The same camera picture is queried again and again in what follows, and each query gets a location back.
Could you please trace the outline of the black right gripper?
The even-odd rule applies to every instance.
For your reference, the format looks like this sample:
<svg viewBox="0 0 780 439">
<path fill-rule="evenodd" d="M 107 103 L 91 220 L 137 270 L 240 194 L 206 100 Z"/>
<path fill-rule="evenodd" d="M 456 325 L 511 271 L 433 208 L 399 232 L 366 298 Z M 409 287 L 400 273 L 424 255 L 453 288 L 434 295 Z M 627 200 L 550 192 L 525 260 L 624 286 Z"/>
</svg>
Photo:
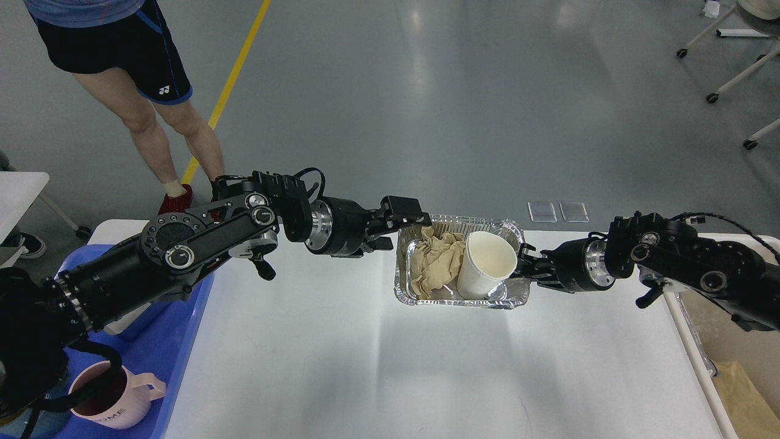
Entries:
<svg viewBox="0 0 780 439">
<path fill-rule="evenodd" d="M 606 267 L 605 255 L 606 241 L 598 237 L 563 242 L 554 250 L 523 243 L 509 278 L 568 293 L 607 291 L 615 278 Z"/>
</svg>

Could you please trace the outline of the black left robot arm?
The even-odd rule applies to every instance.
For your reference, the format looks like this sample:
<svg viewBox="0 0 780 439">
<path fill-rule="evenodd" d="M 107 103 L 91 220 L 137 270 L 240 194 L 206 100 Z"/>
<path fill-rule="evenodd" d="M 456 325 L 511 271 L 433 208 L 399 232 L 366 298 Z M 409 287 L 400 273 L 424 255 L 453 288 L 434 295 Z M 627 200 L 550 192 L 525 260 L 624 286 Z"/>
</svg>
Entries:
<svg viewBox="0 0 780 439">
<path fill-rule="evenodd" d="M 270 233 L 283 231 L 315 255 L 360 258 L 392 250 L 391 233 L 431 225 L 415 198 L 385 196 L 364 209 L 324 196 L 324 177 L 307 188 L 312 172 L 217 177 L 215 202 L 159 214 L 100 257 L 41 283 L 2 269 L 2 423 L 30 411 L 21 434 L 30 438 L 42 411 L 70 410 L 105 389 L 122 359 L 89 334 L 145 303 L 186 299 L 230 258 L 250 260 L 273 280 L 265 258 L 278 240 Z"/>
</svg>

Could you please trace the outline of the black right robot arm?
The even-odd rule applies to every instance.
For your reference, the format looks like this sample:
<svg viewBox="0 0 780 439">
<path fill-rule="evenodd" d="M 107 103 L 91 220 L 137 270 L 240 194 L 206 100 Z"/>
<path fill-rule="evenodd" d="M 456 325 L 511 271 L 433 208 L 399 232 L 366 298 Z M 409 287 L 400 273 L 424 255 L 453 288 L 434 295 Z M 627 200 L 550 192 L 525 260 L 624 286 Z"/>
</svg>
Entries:
<svg viewBox="0 0 780 439">
<path fill-rule="evenodd" d="M 645 309 L 674 287 L 696 291 L 727 312 L 744 331 L 779 328 L 778 264 L 767 262 L 737 241 L 699 236 L 695 224 L 707 212 L 683 212 L 665 218 L 656 212 L 617 216 L 608 232 L 543 249 L 522 244 L 512 278 L 524 278 L 540 287 L 576 293 L 607 291 L 616 280 L 635 270 L 647 288 L 636 299 Z"/>
</svg>

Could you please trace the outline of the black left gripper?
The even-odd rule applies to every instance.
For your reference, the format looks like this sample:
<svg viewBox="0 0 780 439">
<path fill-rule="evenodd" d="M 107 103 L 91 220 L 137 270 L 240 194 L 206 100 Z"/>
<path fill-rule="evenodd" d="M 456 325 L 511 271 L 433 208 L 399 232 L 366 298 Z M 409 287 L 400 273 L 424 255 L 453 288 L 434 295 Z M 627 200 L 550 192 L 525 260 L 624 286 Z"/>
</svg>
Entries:
<svg viewBox="0 0 780 439">
<path fill-rule="evenodd" d="M 367 210 L 359 203 L 322 197 L 310 204 L 312 228 L 305 241 L 315 255 L 360 258 L 365 253 L 391 251 L 390 237 L 382 237 L 408 227 L 429 227 L 431 215 L 424 212 L 418 198 L 385 196 L 379 208 Z"/>
</svg>

